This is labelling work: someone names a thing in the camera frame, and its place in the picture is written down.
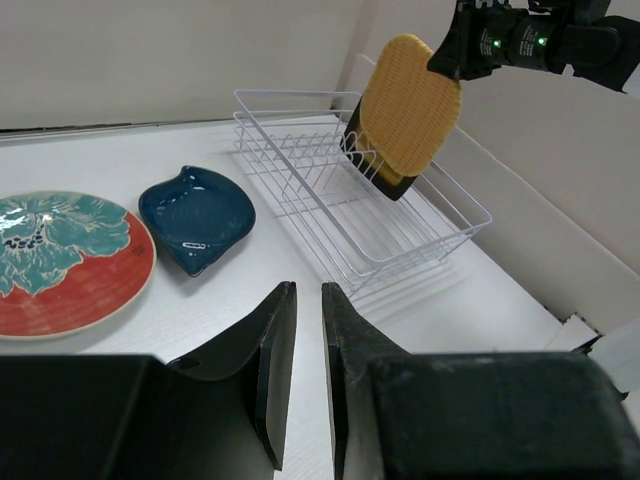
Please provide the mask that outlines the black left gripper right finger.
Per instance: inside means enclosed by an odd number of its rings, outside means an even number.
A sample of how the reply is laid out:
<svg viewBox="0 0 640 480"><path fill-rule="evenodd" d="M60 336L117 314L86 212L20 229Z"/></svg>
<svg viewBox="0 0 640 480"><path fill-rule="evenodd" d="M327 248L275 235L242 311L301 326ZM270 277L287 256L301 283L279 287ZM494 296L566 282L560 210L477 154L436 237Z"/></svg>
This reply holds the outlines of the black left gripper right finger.
<svg viewBox="0 0 640 480"><path fill-rule="evenodd" d="M574 352L412 354L322 287L338 479L626 479L630 420Z"/></svg>

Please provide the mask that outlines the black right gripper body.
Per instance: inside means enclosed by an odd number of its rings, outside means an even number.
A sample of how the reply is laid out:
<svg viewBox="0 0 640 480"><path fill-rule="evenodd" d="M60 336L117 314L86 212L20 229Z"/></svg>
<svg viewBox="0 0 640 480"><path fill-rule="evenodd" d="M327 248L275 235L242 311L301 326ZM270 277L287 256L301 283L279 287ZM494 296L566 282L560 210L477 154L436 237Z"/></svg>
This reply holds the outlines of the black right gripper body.
<svg viewBox="0 0 640 480"><path fill-rule="evenodd" d="M506 51L515 27L529 16L509 1L457 1L442 44L427 70L456 81L490 76L508 64Z"/></svg>

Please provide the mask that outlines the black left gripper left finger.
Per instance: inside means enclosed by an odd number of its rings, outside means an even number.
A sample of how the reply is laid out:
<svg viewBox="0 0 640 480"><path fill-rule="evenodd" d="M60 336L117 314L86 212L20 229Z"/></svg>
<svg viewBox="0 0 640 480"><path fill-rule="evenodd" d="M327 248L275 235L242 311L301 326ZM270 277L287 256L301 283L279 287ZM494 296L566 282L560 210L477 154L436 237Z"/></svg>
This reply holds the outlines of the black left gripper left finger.
<svg viewBox="0 0 640 480"><path fill-rule="evenodd" d="M269 479L282 468L297 291L198 348L1 360L5 479Z"/></svg>

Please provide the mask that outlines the orange woven square plate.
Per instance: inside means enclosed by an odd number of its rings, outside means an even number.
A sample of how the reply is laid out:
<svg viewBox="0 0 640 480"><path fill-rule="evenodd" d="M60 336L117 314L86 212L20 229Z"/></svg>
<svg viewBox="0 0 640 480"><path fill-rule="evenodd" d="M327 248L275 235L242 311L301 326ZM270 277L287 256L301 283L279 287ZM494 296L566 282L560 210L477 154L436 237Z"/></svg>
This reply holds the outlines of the orange woven square plate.
<svg viewBox="0 0 640 480"><path fill-rule="evenodd" d="M458 121L460 82L427 69L433 50L414 34L383 48L360 103L364 135L398 174L431 163Z"/></svg>

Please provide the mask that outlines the black yellow square plate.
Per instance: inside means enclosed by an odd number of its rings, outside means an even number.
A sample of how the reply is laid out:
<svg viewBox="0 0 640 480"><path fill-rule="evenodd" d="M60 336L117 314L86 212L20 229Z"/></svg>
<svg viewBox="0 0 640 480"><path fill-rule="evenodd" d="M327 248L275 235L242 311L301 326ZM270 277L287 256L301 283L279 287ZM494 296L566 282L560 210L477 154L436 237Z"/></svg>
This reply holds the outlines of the black yellow square plate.
<svg viewBox="0 0 640 480"><path fill-rule="evenodd" d="M360 122L358 101L340 140L340 148L351 164L385 197L398 201L414 184L417 176L396 172L368 139Z"/></svg>

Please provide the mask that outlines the dark blue leaf plate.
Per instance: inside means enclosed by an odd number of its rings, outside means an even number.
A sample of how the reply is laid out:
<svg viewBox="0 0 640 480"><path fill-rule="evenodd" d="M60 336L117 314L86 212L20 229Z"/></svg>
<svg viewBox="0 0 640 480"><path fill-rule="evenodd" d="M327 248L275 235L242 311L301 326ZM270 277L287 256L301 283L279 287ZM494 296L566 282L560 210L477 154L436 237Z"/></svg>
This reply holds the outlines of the dark blue leaf plate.
<svg viewBox="0 0 640 480"><path fill-rule="evenodd" d="M169 256L197 277L252 231L255 207L228 177L184 166L175 177L147 188L140 216Z"/></svg>

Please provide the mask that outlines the red teal floral plate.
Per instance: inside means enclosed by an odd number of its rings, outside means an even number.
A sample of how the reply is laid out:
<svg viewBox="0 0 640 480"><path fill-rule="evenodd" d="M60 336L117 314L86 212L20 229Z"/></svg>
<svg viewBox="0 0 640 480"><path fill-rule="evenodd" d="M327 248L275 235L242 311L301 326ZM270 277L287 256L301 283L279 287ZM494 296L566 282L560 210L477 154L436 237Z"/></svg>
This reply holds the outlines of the red teal floral plate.
<svg viewBox="0 0 640 480"><path fill-rule="evenodd" d="M149 283L157 252L126 208L70 191L1 200L1 336L75 334L122 312Z"/></svg>

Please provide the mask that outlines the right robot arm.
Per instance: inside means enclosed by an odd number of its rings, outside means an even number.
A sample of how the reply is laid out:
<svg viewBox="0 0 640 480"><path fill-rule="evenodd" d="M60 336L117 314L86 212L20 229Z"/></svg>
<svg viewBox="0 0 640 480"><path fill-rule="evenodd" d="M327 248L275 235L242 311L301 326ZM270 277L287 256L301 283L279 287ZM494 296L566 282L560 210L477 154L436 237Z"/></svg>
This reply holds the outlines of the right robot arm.
<svg viewBox="0 0 640 480"><path fill-rule="evenodd" d="M573 75L639 97L639 22L607 14L608 1L458 1L449 31L427 64L454 80L503 66Z"/></svg>

